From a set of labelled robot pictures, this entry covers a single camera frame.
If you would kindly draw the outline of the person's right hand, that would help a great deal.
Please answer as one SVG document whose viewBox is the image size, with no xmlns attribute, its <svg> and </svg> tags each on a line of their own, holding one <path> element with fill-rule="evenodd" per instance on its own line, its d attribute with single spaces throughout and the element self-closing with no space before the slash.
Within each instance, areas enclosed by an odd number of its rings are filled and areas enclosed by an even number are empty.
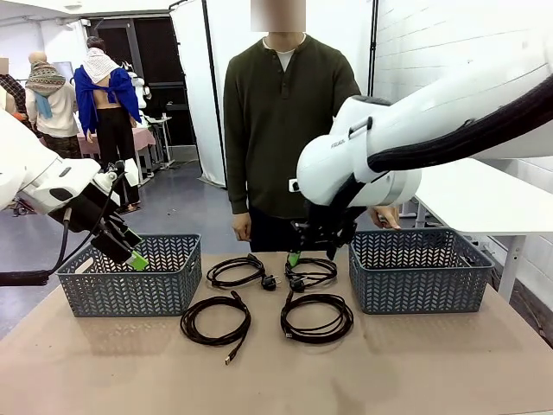
<svg viewBox="0 0 553 415">
<path fill-rule="evenodd" d="M 238 241 L 251 241 L 251 217 L 249 213 L 232 216 L 232 230 Z"/>
</svg>

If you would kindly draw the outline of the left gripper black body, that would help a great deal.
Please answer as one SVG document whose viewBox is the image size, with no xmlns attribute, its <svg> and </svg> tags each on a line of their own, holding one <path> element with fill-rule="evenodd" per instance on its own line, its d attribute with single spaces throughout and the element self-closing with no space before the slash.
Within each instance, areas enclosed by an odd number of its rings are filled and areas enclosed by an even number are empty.
<svg viewBox="0 0 553 415">
<path fill-rule="evenodd" d="M 49 216 L 62 223 L 66 210 L 72 209 L 68 229 L 74 233 L 110 230 L 125 234 L 129 227 L 117 213 L 120 208 L 119 194 L 115 190 L 105 193 L 95 183 L 89 183 L 79 195 L 72 195 L 66 188 L 51 188 L 49 194 L 60 205 Z"/>
</svg>

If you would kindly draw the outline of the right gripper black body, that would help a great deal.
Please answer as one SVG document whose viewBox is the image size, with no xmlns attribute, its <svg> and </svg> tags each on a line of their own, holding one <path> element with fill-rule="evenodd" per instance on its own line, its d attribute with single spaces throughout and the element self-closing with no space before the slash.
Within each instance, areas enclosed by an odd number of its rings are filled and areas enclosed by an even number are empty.
<svg viewBox="0 0 553 415">
<path fill-rule="evenodd" d="M 357 229 L 359 216 L 365 207 L 347 207 L 339 210 L 330 206 L 305 202 L 307 217 L 292 220 L 295 231 L 293 250 L 337 250 L 349 244 Z"/>
</svg>

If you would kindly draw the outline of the person's left hand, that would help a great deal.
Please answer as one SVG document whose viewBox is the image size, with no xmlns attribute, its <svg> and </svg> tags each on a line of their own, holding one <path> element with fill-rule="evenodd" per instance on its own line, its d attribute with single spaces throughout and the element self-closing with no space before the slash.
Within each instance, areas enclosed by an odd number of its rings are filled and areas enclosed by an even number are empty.
<svg viewBox="0 0 553 415">
<path fill-rule="evenodd" d="M 367 209 L 372 223 L 380 229 L 399 230 L 399 212 L 397 207 L 369 207 Z"/>
</svg>

